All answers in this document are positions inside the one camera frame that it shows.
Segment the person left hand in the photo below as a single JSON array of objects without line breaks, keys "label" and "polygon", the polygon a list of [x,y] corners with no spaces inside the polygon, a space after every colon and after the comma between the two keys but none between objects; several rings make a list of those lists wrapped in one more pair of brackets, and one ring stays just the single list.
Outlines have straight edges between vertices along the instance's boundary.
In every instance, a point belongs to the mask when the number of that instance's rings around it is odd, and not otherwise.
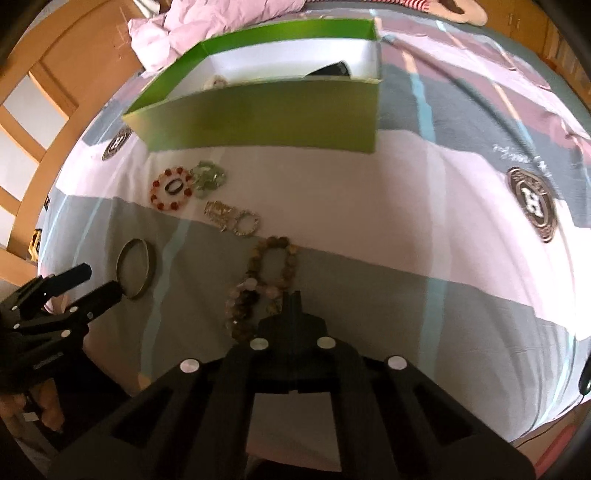
[{"label": "person left hand", "polygon": [[61,432],[64,414],[60,406],[54,379],[48,379],[27,393],[0,396],[1,419],[14,437],[24,435],[23,414],[26,410],[35,413],[49,430]]}]

